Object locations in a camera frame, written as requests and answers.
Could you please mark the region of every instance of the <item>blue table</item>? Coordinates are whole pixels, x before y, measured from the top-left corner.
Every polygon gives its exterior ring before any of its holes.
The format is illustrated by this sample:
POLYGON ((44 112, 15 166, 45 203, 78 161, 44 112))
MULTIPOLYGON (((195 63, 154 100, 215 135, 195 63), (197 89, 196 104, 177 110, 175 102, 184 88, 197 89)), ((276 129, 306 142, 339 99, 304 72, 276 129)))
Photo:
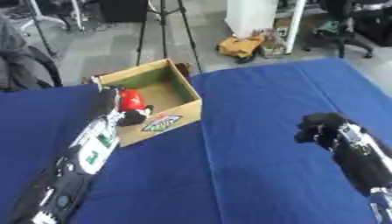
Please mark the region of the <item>blue table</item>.
MULTIPOLYGON (((392 145, 392 103, 340 59, 192 78, 203 119, 118 150, 72 223, 373 224, 328 152, 296 144, 301 117, 338 111, 392 145)), ((85 125, 95 86, 0 94, 0 223, 85 125)))

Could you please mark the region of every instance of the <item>robotic arm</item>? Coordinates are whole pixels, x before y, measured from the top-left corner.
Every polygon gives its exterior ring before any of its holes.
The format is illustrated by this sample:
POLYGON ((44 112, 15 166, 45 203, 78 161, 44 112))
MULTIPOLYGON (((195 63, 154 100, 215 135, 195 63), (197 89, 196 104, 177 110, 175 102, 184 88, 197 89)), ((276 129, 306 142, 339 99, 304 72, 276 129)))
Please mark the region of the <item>robotic arm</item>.
POLYGON ((357 123, 335 113, 307 115, 298 125, 298 143, 315 143, 363 196, 379 223, 392 223, 392 150, 357 123))
POLYGON ((105 87, 96 96, 88 126, 25 189, 12 210, 11 224, 68 222, 94 176, 117 148, 120 139, 116 126, 142 123, 152 112, 151 106, 125 111, 131 108, 124 107, 126 99, 113 87, 105 87))

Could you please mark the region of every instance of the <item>gray fabric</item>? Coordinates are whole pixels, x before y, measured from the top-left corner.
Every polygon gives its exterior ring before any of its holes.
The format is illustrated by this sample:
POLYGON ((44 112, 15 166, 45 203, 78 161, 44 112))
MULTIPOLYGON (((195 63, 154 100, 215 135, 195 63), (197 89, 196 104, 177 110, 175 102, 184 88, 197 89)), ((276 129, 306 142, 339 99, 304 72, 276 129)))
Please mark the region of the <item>gray fabric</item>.
POLYGON ((0 91, 39 88, 34 63, 22 35, 0 15, 0 91))

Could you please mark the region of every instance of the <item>tripod leg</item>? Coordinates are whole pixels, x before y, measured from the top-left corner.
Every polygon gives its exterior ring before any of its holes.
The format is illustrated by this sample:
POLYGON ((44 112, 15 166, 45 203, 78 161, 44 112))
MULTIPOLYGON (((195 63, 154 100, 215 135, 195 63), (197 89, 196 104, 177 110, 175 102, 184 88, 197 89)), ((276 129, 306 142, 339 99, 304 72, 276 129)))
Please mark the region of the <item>tripod leg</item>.
POLYGON ((201 69, 201 65, 200 65, 199 55, 196 51, 196 43, 193 40, 191 28, 189 28, 188 19, 186 18, 186 8, 184 7, 182 0, 178 0, 178 5, 179 5, 179 9, 181 11, 182 18, 184 19, 186 32, 188 33, 189 42, 190 42, 191 48, 193 50, 194 58, 196 59, 196 63, 198 65, 198 69, 199 69, 200 73, 203 74, 203 70, 201 69))
POLYGON ((143 42, 144 42, 144 32, 145 32, 145 26, 146 26, 146 23, 147 23, 146 20, 143 21, 142 29, 140 31, 139 46, 137 47, 137 61, 136 61, 136 65, 137 66, 140 66, 140 59, 142 58, 142 49, 143 49, 143 42))
POLYGON ((164 58, 167 59, 166 45, 166 0, 161 0, 161 27, 162 27, 162 47, 164 48, 164 58))
POLYGON ((30 2, 30 0, 26 0, 25 3, 27 5, 27 7, 29 8, 29 12, 31 14, 32 21, 34 22, 35 26, 37 27, 38 34, 41 37, 42 43, 44 43, 44 46, 45 46, 47 52, 49 53, 49 55, 51 57, 56 57, 56 52, 54 52, 52 50, 52 48, 49 46, 49 43, 47 42, 46 37, 44 35, 44 32, 42 31, 41 26, 39 25, 39 21, 37 20, 37 16, 34 13, 34 9, 32 7, 32 3, 30 2))

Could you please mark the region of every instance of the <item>black robotic glove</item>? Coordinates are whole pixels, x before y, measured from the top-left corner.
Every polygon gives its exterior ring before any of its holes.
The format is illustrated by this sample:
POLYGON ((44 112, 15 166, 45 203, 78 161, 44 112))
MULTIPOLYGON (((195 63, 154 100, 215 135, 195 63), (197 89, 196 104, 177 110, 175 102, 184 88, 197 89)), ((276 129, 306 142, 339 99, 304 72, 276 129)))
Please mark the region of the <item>black robotic glove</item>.
POLYGON ((391 187, 392 151, 366 129, 336 113, 306 115, 298 127, 295 140, 331 151, 333 160, 362 195, 368 196, 374 187, 391 187))

